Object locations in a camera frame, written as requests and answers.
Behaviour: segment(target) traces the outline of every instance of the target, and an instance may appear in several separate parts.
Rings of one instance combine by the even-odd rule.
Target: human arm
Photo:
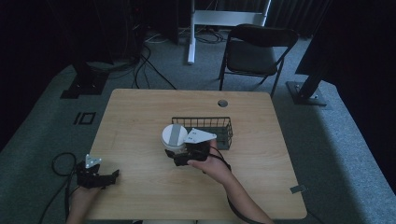
[[[66,224],[82,224],[101,188],[79,187],[71,197],[71,206]]]
[[[217,148],[216,140],[211,140],[210,146],[210,153],[219,156],[219,153],[214,149]],[[244,217],[260,223],[274,223],[250,198],[244,187],[223,161],[209,156],[206,161],[188,161],[188,165],[204,171],[207,175],[219,182],[224,187],[230,202]]]

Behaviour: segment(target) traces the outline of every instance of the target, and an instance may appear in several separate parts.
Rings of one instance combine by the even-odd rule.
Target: black wire basket
[[[218,141],[219,150],[230,149],[233,127],[231,125],[231,119],[229,117],[212,117],[212,118],[182,118],[173,117],[172,124],[180,124],[186,128],[187,132],[190,132],[192,128],[208,132],[215,133]]]

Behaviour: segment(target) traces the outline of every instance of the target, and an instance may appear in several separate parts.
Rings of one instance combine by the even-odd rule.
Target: wooden table
[[[290,192],[298,183],[269,94],[114,90],[91,155],[103,159],[101,175],[120,176],[89,219],[235,219],[220,184],[166,157],[172,117],[230,117],[233,142],[222,154],[253,200],[274,219],[306,216],[301,193]]]

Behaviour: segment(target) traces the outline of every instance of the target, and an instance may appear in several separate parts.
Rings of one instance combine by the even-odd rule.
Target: gray carpet
[[[147,43],[151,50],[149,61],[179,90],[218,89],[223,43],[197,42],[195,64],[187,65],[188,40],[181,39],[179,45],[159,39],[151,41],[161,43]],[[276,223],[395,223],[395,195],[336,88],[320,83],[319,90],[329,104],[326,107],[295,105],[290,97],[285,82],[305,81],[306,76],[296,76],[294,72],[308,45],[309,40],[301,39],[290,52],[273,101],[297,179],[309,188],[303,196],[310,214],[301,220],[276,220]],[[68,151],[82,161],[91,149],[111,92],[131,88],[134,82],[132,69],[113,72],[102,95],[60,99],[75,74],[69,66],[52,80],[1,152],[0,223],[38,222],[50,198],[64,182],[64,177],[52,172],[52,159]],[[270,91],[273,81],[269,78],[258,85],[259,78],[227,76],[223,89]],[[172,89],[149,66],[142,67],[137,83],[142,89]],[[93,112],[96,116],[91,125],[74,124],[78,113]],[[70,163],[70,160],[61,161],[59,167],[67,172]],[[64,222],[63,199],[61,192],[43,223]]]

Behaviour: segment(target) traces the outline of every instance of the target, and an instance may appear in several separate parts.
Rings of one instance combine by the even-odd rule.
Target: black chair
[[[227,38],[219,74],[219,90],[222,90],[225,74],[262,77],[260,84],[269,76],[276,74],[271,90],[271,97],[273,97],[285,56],[297,40],[298,35],[290,29],[251,24],[235,26]],[[279,57],[276,57],[274,53],[275,47],[283,47],[284,51]]]

